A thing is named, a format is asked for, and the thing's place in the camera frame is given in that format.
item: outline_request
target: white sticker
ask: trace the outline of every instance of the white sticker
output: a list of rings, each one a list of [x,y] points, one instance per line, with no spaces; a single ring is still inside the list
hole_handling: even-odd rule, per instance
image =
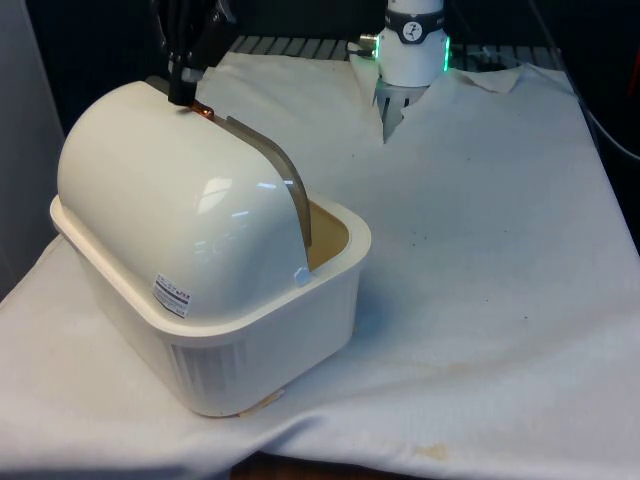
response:
[[[153,296],[170,312],[185,318],[189,312],[191,295],[180,290],[171,280],[158,274],[153,284]]]

